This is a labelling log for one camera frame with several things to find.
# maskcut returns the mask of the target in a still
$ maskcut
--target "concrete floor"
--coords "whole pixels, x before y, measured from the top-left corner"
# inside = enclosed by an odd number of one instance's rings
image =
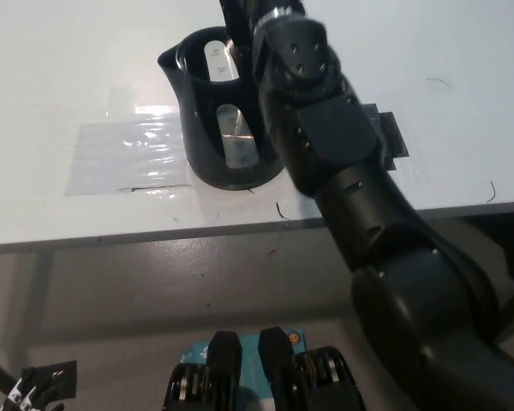
[[[460,222],[433,225],[487,270],[501,301],[514,293],[496,245]],[[18,375],[78,360],[68,411],[160,410],[191,343],[275,322],[302,327],[310,348],[337,346],[369,410],[414,409],[362,335],[325,229],[0,255],[0,364]],[[503,348],[514,355],[514,337]]]

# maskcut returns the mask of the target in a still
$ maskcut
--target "bolt hole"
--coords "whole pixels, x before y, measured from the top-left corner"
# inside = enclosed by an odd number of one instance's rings
[[[362,182],[355,182],[354,184],[350,184],[347,188],[344,189],[344,192],[347,194],[353,194],[363,187]]]

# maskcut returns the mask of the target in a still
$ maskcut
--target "white table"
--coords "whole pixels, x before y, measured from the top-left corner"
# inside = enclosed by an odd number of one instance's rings
[[[514,0],[306,5],[361,101],[394,112],[410,157],[392,177],[413,207],[514,211]],[[65,195],[80,127],[111,107],[176,107],[158,55],[222,24],[218,0],[0,2],[0,252],[320,224],[285,173],[254,194],[192,176],[154,194]]]

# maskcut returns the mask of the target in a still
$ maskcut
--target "blue object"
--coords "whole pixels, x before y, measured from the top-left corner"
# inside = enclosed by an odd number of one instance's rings
[[[293,345],[295,354],[307,350],[301,329],[284,330]],[[263,366],[260,363],[259,334],[239,337],[242,344],[242,375],[236,396],[236,411],[274,409],[271,387],[266,381]],[[206,364],[207,345],[209,341],[197,342],[181,356],[181,363]]]

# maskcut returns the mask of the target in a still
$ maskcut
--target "black robotic arm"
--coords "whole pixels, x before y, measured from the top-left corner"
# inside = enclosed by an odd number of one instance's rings
[[[514,411],[514,360],[493,343],[493,287],[384,169],[324,26],[298,0],[221,3],[236,46],[252,53],[275,151],[356,272],[356,312],[386,369],[423,410]]]

